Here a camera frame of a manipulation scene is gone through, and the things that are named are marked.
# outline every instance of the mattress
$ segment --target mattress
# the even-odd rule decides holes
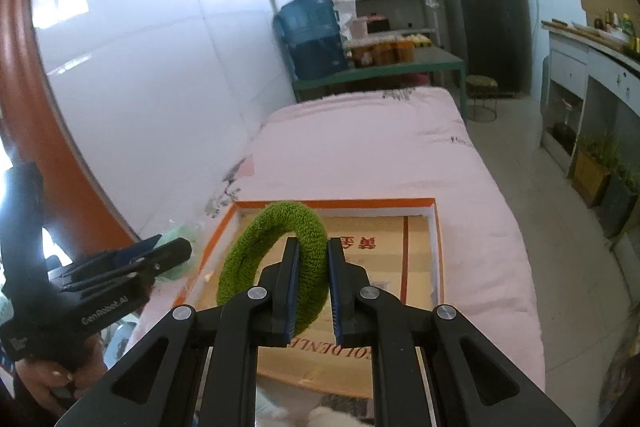
[[[518,224],[440,88],[352,93],[272,114],[238,172],[240,200],[435,198],[444,295],[544,390]]]

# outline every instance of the small stool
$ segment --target small stool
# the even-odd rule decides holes
[[[489,123],[498,118],[498,82],[494,78],[483,76],[482,74],[470,74],[466,78],[466,93],[474,101],[473,116],[469,120],[479,123]],[[494,108],[488,107],[486,100],[494,100]],[[482,105],[478,105],[478,100],[482,100]],[[489,112],[489,117],[478,120],[476,115],[478,107]]]

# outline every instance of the refrigerator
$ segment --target refrigerator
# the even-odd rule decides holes
[[[523,87],[524,14],[517,0],[442,0],[451,52],[467,74],[494,78],[503,94]]]

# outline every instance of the green hair tie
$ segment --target green hair tie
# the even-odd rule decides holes
[[[220,274],[218,305],[254,285],[260,261],[284,234],[300,242],[300,283],[294,334],[318,318],[329,291],[326,230],[320,218],[302,203],[271,203],[258,214],[231,249]]]

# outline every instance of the green table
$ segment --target green table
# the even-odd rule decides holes
[[[466,122],[466,65],[462,58],[456,57],[447,51],[435,46],[428,48],[416,48],[413,62],[403,62],[391,66],[374,66],[372,68],[358,68],[341,71],[317,80],[296,80],[293,82],[293,91],[296,100],[300,101],[300,92],[315,87],[332,86],[375,78],[377,76],[391,76],[403,73],[433,73],[434,71],[456,70],[460,72],[460,115]]]

